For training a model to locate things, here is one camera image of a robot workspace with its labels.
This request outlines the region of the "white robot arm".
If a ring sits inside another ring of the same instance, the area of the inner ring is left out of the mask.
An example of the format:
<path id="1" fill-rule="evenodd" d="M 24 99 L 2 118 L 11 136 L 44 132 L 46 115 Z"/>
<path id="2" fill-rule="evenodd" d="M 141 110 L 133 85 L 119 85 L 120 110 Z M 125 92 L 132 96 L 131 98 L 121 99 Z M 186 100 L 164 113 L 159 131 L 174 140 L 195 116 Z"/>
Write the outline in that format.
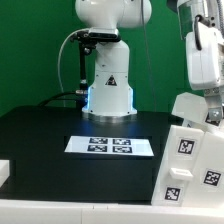
<path id="1" fill-rule="evenodd" d="M 167 0 L 179 17 L 185 40 L 188 80 L 202 90 L 208 118 L 224 117 L 224 0 Z M 152 13 L 149 0 L 76 0 L 78 18 L 88 25 L 80 35 L 84 51 L 96 51 L 95 79 L 87 88 L 88 119 L 121 122 L 137 115 L 133 90 L 128 83 L 129 47 L 121 28 L 145 25 Z"/>

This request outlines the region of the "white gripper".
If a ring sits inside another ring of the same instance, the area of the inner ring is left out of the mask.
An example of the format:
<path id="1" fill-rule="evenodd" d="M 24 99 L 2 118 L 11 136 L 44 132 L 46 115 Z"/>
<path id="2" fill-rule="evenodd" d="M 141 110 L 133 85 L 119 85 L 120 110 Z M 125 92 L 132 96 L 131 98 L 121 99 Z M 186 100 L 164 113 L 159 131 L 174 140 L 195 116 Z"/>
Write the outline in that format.
<path id="1" fill-rule="evenodd" d="M 190 86 L 193 90 L 204 90 L 209 119 L 220 122 L 223 118 L 222 97 L 219 88 L 224 85 L 224 38 L 216 28 L 198 25 L 198 50 L 195 33 L 186 36 L 187 70 Z"/>

